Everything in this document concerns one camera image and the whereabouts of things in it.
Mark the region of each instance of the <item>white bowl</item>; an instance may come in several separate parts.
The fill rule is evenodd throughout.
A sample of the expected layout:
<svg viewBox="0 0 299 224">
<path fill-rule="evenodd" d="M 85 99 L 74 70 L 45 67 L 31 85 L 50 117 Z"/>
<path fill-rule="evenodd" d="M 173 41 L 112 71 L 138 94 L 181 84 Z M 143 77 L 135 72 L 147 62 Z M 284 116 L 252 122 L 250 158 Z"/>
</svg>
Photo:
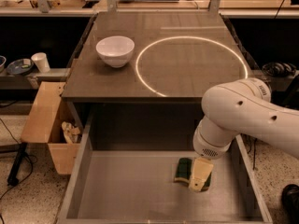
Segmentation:
<svg viewBox="0 0 299 224">
<path fill-rule="evenodd" d="M 134 51 L 135 43 L 128 37 L 115 35 L 100 40 L 96 51 L 104 63 L 120 68 L 126 65 Z"/>
<path fill-rule="evenodd" d="M 7 58 L 0 56 L 0 72 L 4 70 L 4 65 L 6 64 Z"/>
</svg>

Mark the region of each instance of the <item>black shoe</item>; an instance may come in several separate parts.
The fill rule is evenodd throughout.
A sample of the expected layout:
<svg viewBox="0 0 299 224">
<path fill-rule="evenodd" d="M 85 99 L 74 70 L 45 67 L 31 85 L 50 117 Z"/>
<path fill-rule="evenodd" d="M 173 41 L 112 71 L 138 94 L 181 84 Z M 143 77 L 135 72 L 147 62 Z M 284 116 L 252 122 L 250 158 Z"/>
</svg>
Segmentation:
<svg viewBox="0 0 299 224">
<path fill-rule="evenodd" d="M 291 224 L 299 223 L 299 186 L 287 185 L 282 191 L 282 205 L 290 216 Z"/>
</svg>

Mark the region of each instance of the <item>cardboard box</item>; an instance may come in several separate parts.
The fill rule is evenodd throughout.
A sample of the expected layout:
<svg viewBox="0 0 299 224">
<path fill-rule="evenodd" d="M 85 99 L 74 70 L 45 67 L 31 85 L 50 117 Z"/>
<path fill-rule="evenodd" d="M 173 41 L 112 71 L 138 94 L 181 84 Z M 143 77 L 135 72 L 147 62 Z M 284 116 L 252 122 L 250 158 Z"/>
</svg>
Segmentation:
<svg viewBox="0 0 299 224">
<path fill-rule="evenodd" d="M 61 125 L 74 119 L 62 101 L 64 82 L 42 82 L 21 134 L 24 143 L 48 144 L 56 171 L 70 175 L 79 144 L 67 144 Z"/>
</svg>

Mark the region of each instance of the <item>black stand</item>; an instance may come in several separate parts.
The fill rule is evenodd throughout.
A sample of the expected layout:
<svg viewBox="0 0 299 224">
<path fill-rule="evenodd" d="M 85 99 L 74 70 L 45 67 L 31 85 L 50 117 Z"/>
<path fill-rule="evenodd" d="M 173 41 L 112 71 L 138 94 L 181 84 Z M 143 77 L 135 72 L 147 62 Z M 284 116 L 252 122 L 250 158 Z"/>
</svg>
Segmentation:
<svg viewBox="0 0 299 224">
<path fill-rule="evenodd" d="M 27 155 L 26 152 L 25 152 L 26 147 L 27 147 L 27 143 L 21 143 L 20 144 L 17 156 L 15 158 L 15 161 L 12 165 L 9 177 L 7 179 L 8 184 L 11 185 L 11 186 L 16 186 L 19 183 L 19 179 L 17 178 L 17 174 L 18 174 L 18 171 L 19 171 L 19 168 L 20 168 L 22 158 Z"/>
</svg>

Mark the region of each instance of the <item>white cup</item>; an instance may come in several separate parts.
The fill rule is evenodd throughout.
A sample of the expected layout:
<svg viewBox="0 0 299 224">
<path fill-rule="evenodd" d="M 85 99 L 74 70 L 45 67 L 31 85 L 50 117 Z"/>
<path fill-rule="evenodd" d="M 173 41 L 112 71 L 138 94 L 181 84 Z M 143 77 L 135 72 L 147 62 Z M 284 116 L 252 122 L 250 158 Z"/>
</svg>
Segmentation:
<svg viewBox="0 0 299 224">
<path fill-rule="evenodd" d="M 38 52 L 31 57 L 31 60 L 35 63 L 39 72 L 49 72 L 50 66 L 46 53 Z"/>
</svg>

